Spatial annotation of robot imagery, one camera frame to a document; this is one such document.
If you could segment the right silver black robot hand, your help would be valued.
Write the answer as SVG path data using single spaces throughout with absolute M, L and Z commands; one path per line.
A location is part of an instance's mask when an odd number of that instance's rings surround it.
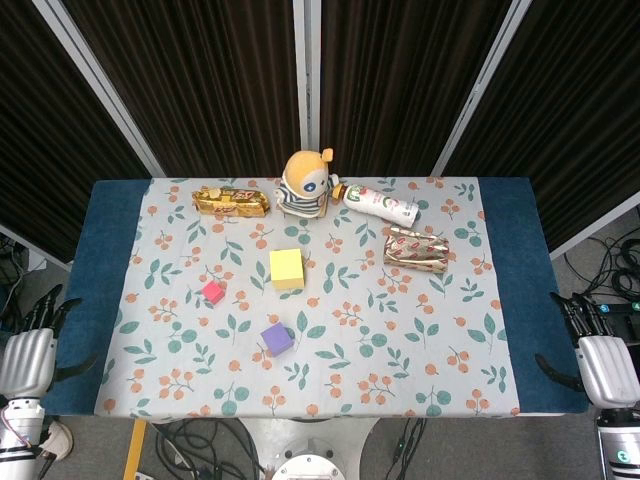
M 564 298 L 550 294 L 563 315 L 579 369 L 577 376 L 563 374 L 539 353 L 534 355 L 542 372 L 553 382 L 583 392 L 602 410 L 631 409 L 639 402 L 639 379 L 623 338 L 614 333 L 601 308 L 582 295 Z

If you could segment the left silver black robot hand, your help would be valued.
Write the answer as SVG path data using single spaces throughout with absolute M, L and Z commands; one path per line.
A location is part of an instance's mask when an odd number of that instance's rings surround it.
M 55 307 L 63 285 L 57 284 L 42 296 L 7 340 L 1 360 L 1 396 L 6 400 L 39 399 L 56 382 L 88 371 L 98 358 L 89 354 L 82 362 L 65 367 L 56 363 L 58 340 L 69 312 L 81 298 Z

